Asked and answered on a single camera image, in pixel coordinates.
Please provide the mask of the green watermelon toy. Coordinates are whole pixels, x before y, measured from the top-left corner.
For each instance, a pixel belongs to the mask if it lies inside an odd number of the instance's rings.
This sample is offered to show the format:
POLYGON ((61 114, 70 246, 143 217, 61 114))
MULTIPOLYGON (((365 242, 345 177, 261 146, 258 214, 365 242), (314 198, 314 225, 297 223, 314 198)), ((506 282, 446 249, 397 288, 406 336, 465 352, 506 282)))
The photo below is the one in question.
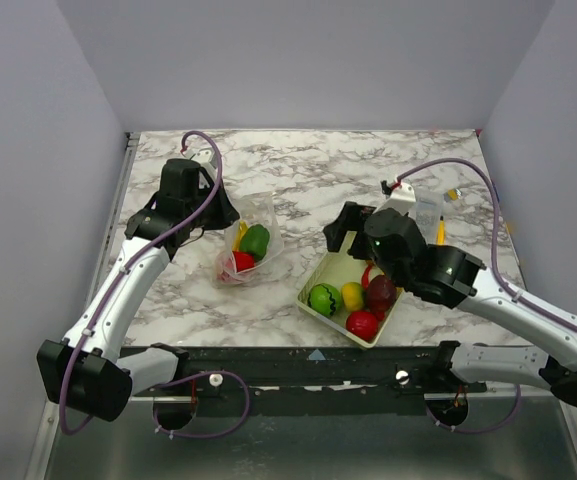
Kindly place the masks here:
POLYGON ((343 306, 343 301, 336 287, 328 283, 319 283, 311 288, 307 305, 326 318, 331 318, 343 306))

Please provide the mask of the yellow banana bunch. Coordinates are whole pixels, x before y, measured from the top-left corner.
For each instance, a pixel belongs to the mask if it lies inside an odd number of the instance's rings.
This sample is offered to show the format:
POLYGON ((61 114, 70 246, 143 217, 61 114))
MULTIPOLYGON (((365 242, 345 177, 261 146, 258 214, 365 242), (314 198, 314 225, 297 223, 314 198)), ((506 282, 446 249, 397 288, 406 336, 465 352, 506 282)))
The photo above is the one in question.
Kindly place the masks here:
POLYGON ((249 227, 245 221, 239 222, 232 244, 233 251, 238 251, 240 249, 241 240, 243 236, 246 234, 248 229, 249 227))

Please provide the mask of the red bell pepper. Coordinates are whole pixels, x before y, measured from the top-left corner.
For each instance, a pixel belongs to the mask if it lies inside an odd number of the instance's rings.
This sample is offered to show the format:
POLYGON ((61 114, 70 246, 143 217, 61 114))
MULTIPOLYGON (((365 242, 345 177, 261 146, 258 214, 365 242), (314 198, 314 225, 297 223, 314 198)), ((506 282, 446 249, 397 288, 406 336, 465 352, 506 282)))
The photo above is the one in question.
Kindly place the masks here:
POLYGON ((254 268, 255 260, 250 254, 222 252, 216 260, 216 280, 223 285, 241 285, 250 280, 254 268))

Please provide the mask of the green bell pepper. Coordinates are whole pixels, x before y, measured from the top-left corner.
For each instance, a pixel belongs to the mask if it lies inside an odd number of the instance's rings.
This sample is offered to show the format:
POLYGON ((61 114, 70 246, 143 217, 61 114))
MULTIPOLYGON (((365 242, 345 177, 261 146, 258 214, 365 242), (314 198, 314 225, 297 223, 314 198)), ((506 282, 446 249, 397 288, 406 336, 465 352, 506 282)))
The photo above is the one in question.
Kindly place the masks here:
POLYGON ((242 236, 239 251, 251 255, 256 262, 260 262, 267 254, 269 242, 269 230, 261 224, 255 224, 242 236))

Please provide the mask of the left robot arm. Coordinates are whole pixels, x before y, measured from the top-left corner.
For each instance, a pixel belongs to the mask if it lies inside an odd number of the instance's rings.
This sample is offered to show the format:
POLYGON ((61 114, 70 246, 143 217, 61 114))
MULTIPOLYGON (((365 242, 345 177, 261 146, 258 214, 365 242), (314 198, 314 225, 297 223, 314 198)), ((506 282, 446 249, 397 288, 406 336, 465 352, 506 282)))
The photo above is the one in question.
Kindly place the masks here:
POLYGON ((37 363, 50 401, 88 418, 115 420, 129 398, 158 385, 182 393, 190 380, 180 364, 183 353, 156 345, 129 367, 120 351, 128 327, 154 281, 195 229, 224 230, 239 214, 222 184, 219 157, 173 158, 162 169, 160 185, 126 224, 117 260, 80 319, 60 341, 46 340, 37 363))

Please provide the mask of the red chili pepper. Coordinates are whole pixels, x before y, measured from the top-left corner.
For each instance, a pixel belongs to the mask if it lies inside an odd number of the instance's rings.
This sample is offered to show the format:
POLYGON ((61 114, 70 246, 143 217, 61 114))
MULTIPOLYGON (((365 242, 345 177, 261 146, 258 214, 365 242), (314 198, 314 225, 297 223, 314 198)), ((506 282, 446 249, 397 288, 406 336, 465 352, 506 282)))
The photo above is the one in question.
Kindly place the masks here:
POLYGON ((361 286, 363 289, 367 289, 370 282, 371 282, 371 271, 373 269, 373 265, 372 264, 368 264, 362 274, 361 277, 361 286))

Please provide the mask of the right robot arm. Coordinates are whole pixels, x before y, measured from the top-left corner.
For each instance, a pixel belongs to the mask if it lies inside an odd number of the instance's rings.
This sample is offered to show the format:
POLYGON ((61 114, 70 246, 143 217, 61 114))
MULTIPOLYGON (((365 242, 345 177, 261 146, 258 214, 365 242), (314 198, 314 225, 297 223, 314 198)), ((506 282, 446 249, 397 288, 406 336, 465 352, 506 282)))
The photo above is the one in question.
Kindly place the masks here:
POLYGON ((519 347, 448 343, 449 357, 427 370, 435 389, 448 392, 462 381, 529 385, 577 407, 577 315, 496 278, 491 267, 457 247, 427 243, 415 221, 392 208, 345 203, 323 229, 328 251, 341 251, 349 232, 355 238, 348 254, 373 261, 395 286, 526 340, 519 347))

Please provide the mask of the clear zip top bag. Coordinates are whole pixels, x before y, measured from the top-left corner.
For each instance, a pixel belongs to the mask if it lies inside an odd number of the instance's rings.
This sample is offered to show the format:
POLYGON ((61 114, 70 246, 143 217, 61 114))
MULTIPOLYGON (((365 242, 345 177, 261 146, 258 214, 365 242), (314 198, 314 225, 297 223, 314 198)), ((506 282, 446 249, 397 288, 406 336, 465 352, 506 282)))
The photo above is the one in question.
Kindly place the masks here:
POLYGON ((278 257, 284 249, 279 224, 275 216, 273 195, 270 192, 262 192, 252 195, 234 197, 232 204, 239 212, 240 219, 227 228, 224 233, 224 246, 217 255, 214 262, 213 281, 219 287, 252 286, 262 281, 269 280, 273 269, 278 265, 278 257), (235 233, 240 221, 245 221, 248 227, 261 224, 270 232, 270 242, 267 254, 260 262, 255 261, 255 268, 251 270, 250 280, 241 285, 223 285, 216 280, 216 260, 222 252, 230 252, 235 237, 235 233))

